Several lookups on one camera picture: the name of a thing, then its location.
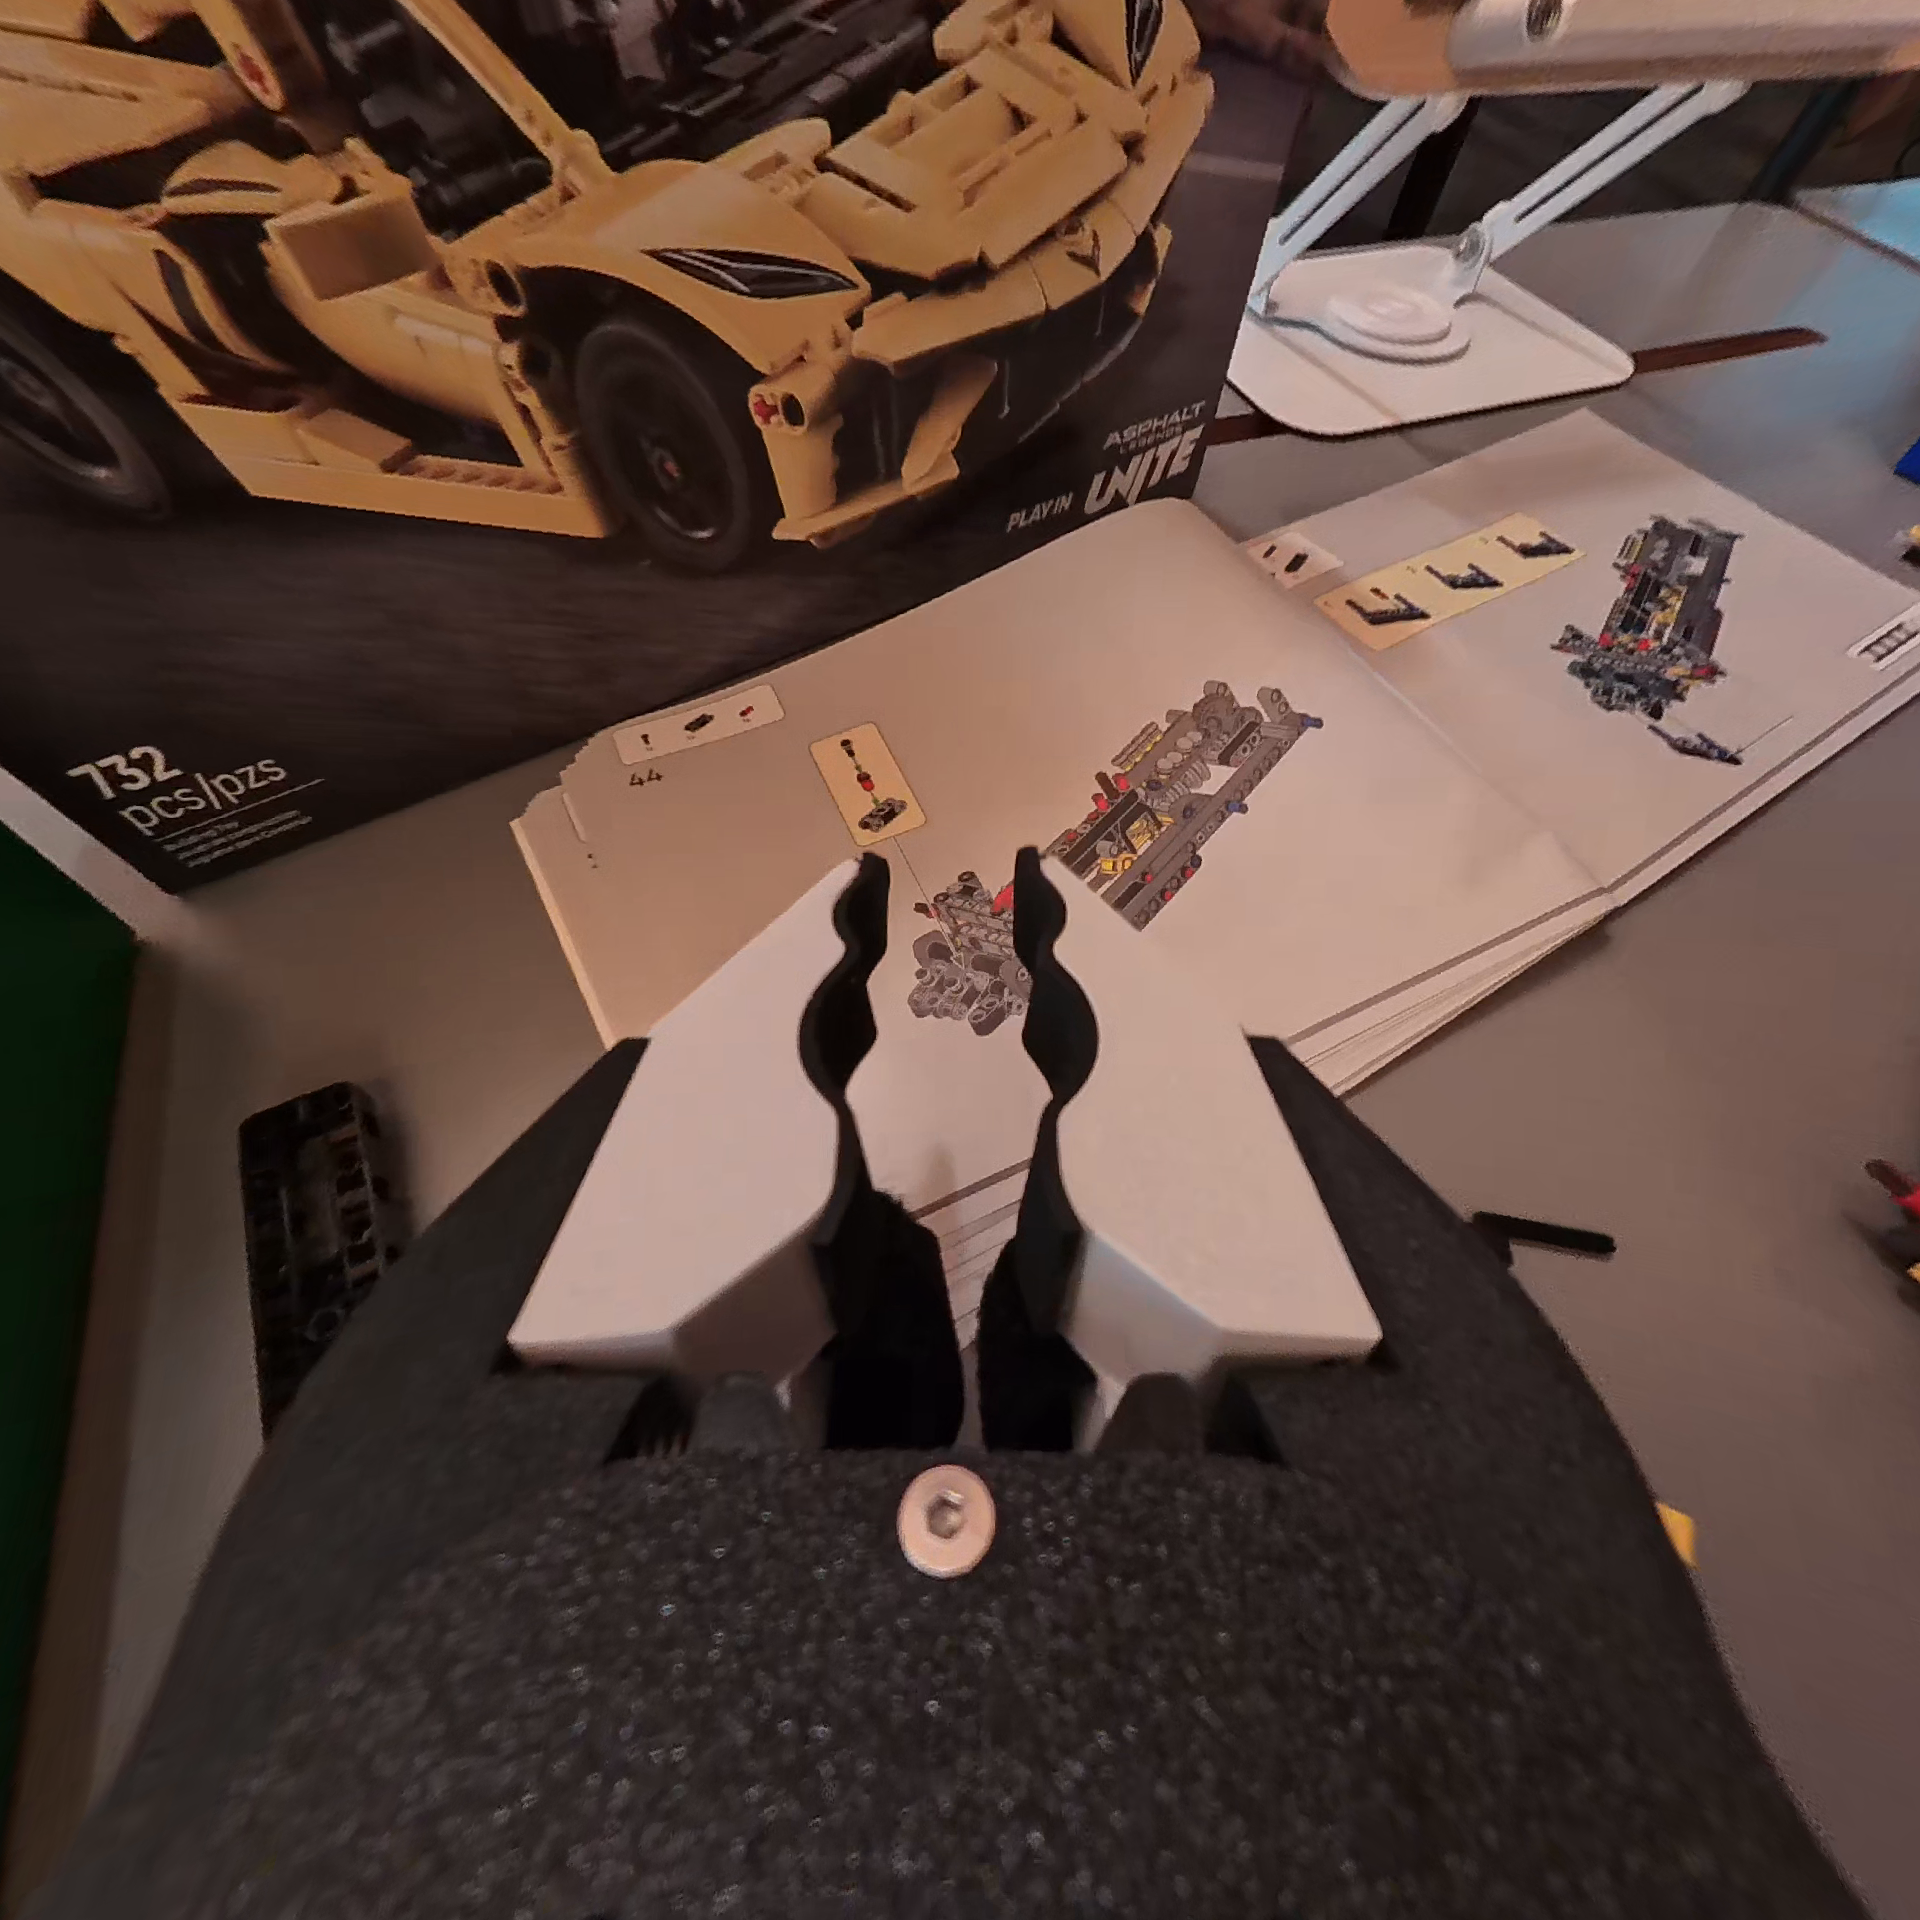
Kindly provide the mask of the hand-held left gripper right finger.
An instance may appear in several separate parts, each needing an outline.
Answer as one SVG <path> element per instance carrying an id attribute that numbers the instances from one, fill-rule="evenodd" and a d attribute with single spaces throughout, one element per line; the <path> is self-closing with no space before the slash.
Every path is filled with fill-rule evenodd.
<path id="1" fill-rule="evenodd" d="M 1123 1398 L 1366 1361 L 1381 1317 L 1246 1025 L 1053 855 L 1017 855 L 1022 1051 L 1043 1086 L 976 1315 L 988 1446 L 1088 1446 Z"/>

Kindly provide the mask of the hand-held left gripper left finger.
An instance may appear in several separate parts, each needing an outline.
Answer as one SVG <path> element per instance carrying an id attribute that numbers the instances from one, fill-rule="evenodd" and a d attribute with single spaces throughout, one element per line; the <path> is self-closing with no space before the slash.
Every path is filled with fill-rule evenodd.
<path id="1" fill-rule="evenodd" d="M 512 1323 L 523 1367 L 782 1386 L 863 1333 L 884 941 L 884 855 L 842 859 L 659 1016 Z"/>

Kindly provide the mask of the long lego chassis assembly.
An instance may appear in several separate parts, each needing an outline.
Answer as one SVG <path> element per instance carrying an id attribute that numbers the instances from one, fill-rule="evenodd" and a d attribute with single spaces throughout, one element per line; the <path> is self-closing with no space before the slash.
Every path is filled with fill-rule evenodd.
<path id="1" fill-rule="evenodd" d="M 1862 1174 L 1897 1208 L 1897 1226 L 1874 1229 L 1874 1250 L 1909 1290 L 1920 1290 L 1920 1180 L 1880 1159 Z"/>

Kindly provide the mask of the lego instruction sheet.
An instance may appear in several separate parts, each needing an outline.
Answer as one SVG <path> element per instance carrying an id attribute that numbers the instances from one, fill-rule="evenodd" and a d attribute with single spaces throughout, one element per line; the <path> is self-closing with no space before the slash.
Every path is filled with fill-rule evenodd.
<path id="1" fill-rule="evenodd" d="M 1914 593 L 1563 412 L 1246 542 L 1616 906 L 1914 702 Z"/>

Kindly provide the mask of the pile of black lego beams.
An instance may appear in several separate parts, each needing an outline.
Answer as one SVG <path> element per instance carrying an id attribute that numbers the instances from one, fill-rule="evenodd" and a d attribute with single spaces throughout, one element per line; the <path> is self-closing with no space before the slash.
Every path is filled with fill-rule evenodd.
<path id="1" fill-rule="evenodd" d="M 342 1344 L 415 1226 L 373 1101 L 342 1080 L 237 1125 L 261 1441 Z"/>

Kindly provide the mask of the thick open lego instruction booklet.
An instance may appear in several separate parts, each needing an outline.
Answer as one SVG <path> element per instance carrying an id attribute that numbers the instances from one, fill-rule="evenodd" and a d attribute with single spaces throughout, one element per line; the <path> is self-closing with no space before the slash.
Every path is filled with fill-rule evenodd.
<path id="1" fill-rule="evenodd" d="M 857 850 L 887 866 L 879 1067 L 1022 1086 L 1017 850 L 1208 1010 L 1325 1058 L 1592 881 L 1186 502 L 593 732 L 513 850 L 597 1037 L 645 1037 Z"/>

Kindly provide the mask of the lego box with yellow car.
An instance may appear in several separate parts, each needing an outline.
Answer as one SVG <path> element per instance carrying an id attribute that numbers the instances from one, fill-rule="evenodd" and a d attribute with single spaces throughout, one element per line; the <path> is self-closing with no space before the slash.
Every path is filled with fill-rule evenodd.
<path id="1" fill-rule="evenodd" d="M 3 768 L 180 893 L 1192 498 L 1325 5 L 0 41 Z"/>

